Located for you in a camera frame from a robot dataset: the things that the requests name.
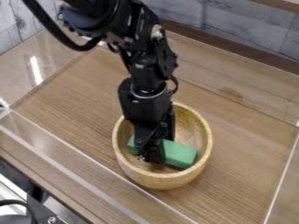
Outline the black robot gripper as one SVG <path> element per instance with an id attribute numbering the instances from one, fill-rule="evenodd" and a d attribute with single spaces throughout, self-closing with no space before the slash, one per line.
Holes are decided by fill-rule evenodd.
<path id="1" fill-rule="evenodd" d="M 175 139 L 174 103 L 167 91 L 145 97 L 130 78 L 122 81 L 118 97 L 125 118 L 134 125 L 135 147 L 146 162 L 166 163 L 165 140 Z"/>

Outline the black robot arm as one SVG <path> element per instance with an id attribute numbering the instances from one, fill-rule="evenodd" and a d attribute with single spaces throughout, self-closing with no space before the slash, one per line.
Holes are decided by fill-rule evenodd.
<path id="1" fill-rule="evenodd" d="M 173 51 L 159 17 L 142 0 L 62 0 L 61 20 L 71 32 L 90 38 L 79 45 L 54 22 L 38 0 L 25 5 L 53 36 L 85 52 L 105 42 L 119 54 L 130 73 L 118 88 L 125 118 L 135 128 L 134 148 L 147 162 L 166 163 L 163 140 L 174 139 L 173 95 L 178 54 Z"/>

